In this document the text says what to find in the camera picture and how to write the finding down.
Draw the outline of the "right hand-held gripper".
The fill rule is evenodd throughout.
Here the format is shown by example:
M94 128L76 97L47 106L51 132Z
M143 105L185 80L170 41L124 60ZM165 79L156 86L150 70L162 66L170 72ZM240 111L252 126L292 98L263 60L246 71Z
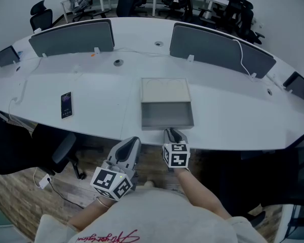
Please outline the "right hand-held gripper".
M188 169L190 147L185 134L175 128L164 130L163 160L170 169Z

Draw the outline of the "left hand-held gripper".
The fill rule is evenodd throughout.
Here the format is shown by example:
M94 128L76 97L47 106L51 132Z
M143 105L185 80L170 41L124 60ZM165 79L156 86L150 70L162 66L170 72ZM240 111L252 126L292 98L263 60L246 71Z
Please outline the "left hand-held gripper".
M141 140L134 136L120 141L109 152L107 160L97 167L90 185L101 195L119 201L135 191L138 175L135 167L141 152Z

